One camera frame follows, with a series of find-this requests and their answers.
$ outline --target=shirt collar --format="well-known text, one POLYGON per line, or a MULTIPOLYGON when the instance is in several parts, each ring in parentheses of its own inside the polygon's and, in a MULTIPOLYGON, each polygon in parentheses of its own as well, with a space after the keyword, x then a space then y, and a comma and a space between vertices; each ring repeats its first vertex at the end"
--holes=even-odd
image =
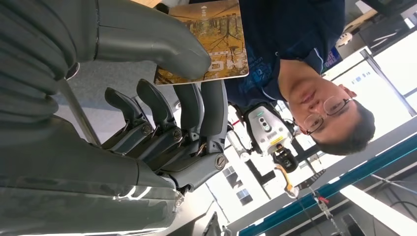
MULTIPOLYGON (((321 74, 323 70, 323 59, 319 55, 319 52, 317 51, 316 48, 311 50, 308 56, 301 61, 311 66, 311 68, 313 68, 318 74, 321 74)), ((262 92, 264 93, 264 95, 267 98, 271 99, 271 101, 275 101, 275 100, 285 101, 278 86, 278 76, 279 76, 280 66, 281 66, 280 58, 278 57, 276 60, 274 69, 272 71, 272 79, 270 80, 268 84, 266 84, 262 88, 262 92)))

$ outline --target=book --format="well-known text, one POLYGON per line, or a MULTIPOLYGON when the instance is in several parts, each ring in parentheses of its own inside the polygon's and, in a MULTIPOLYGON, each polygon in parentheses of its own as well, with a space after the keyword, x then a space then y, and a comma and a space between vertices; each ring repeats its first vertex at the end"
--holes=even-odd
POLYGON ((177 6, 170 9, 169 15, 183 22, 197 37, 211 57, 211 66, 197 80, 183 79, 157 67, 154 84, 190 84, 249 74, 238 0, 177 6))

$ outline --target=man's ear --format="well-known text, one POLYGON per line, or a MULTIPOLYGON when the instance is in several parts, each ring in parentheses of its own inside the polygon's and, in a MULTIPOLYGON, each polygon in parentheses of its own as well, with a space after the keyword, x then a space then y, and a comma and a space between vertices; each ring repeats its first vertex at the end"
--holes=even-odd
POLYGON ((301 127, 301 126, 298 126, 298 128, 300 129, 301 133, 303 133, 303 134, 307 134, 307 130, 306 130, 306 129, 304 129, 304 128, 303 128, 303 127, 301 127))
POLYGON ((339 85, 339 87, 341 89, 343 89, 350 97, 357 97, 356 93, 351 91, 350 89, 348 89, 347 87, 343 86, 343 85, 339 85))

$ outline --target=red clip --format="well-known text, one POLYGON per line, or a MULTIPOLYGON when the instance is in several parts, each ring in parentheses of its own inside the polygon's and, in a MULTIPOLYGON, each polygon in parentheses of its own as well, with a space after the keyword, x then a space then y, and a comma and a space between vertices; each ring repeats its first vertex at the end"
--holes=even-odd
POLYGON ((329 203, 329 201, 328 201, 326 198, 324 198, 324 197, 318 197, 317 199, 318 199, 319 201, 321 201, 321 202, 326 203, 326 204, 328 204, 328 203, 329 203))

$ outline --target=man's mouth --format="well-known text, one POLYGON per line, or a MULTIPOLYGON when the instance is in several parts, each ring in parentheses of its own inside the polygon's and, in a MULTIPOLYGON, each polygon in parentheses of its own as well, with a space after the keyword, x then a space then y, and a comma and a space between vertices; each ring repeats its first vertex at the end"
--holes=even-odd
POLYGON ((306 95, 303 96, 301 104, 306 104, 306 103, 311 102, 314 99, 315 95, 316 95, 316 91, 307 93, 306 95))

